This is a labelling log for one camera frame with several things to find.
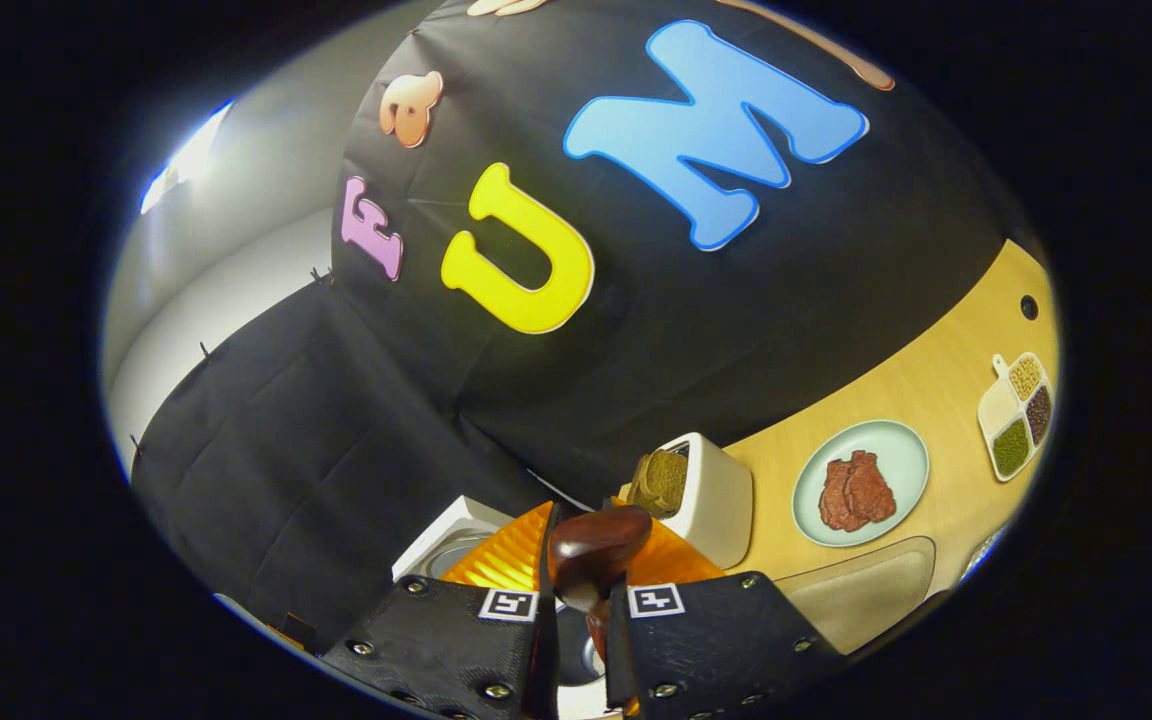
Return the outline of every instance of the meat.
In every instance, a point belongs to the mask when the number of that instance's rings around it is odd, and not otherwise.
[[[849,533],[895,515],[896,498],[878,470],[878,456],[855,450],[851,460],[829,461],[819,509],[824,524]]]
[[[896,498],[892,497],[892,488],[878,471],[878,456],[873,452],[855,452],[851,465],[854,470],[842,488],[847,510],[872,523],[895,515]]]
[[[820,521],[835,530],[855,532],[869,522],[847,510],[846,484],[854,465],[843,460],[829,461],[829,468],[824,477],[824,492],[820,493]]]

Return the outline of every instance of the yellow grains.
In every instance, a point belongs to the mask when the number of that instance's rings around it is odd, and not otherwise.
[[[1020,395],[1021,400],[1029,397],[1029,393],[1034,392],[1038,387],[1039,378],[1043,373],[1038,370],[1038,363],[1033,357],[1024,356],[1016,361],[1016,364],[1011,366],[1010,378],[1011,387],[1016,388],[1016,395]]]

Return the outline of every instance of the beige mat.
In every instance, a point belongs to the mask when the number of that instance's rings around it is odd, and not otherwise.
[[[923,602],[934,564],[937,544],[914,537],[774,584],[838,652],[849,653]]]

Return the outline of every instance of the white plate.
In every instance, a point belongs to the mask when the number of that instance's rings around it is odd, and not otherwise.
[[[867,523],[854,533],[835,530],[820,520],[820,493],[832,460],[851,460],[852,450],[873,452],[878,471],[892,488],[896,514],[882,523]],[[923,438],[909,425],[896,420],[869,420],[852,425],[828,439],[814,452],[794,486],[794,524],[810,541],[826,547],[851,547],[872,541],[900,524],[918,505],[932,464]]]

